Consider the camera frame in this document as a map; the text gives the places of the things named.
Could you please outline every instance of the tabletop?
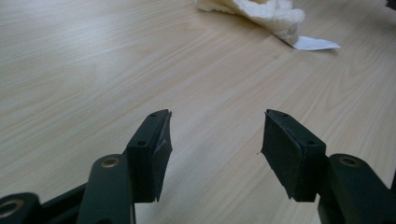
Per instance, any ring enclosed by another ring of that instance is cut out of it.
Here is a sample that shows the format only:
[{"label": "tabletop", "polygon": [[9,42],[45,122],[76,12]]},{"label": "tabletop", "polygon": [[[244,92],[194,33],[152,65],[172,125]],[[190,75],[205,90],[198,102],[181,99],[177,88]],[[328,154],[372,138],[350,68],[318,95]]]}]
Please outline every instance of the tabletop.
[{"label": "tabletop", "polygon": [[169,109],[174,151],[137,223],[319,223],[289,200],[262,148],[266,109],[367,161],[396,167],[396,11],[376,0],[296,0],[293,49],[246,18],[192,0],[0,2],[0,197],[41,202],[88,180],[144,118]]}]

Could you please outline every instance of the wood grain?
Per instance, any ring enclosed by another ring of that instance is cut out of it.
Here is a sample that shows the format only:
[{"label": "wood grain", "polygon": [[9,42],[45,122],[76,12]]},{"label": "wood grain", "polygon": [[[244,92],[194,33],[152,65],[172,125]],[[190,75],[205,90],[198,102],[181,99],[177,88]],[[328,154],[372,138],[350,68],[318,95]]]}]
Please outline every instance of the wood grain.
[{"label": "wood grain", "polygon": [[262,154],[264,111],[291,114],[328,146],[396,167],[396,11],[385,1],[298,0],[290,48],[260,26],[193,1],[0,2],[0,197],[45,202],[121,153],[146,115],[173,111],[159,203],[138,223],[319,223],[287,198]]}]

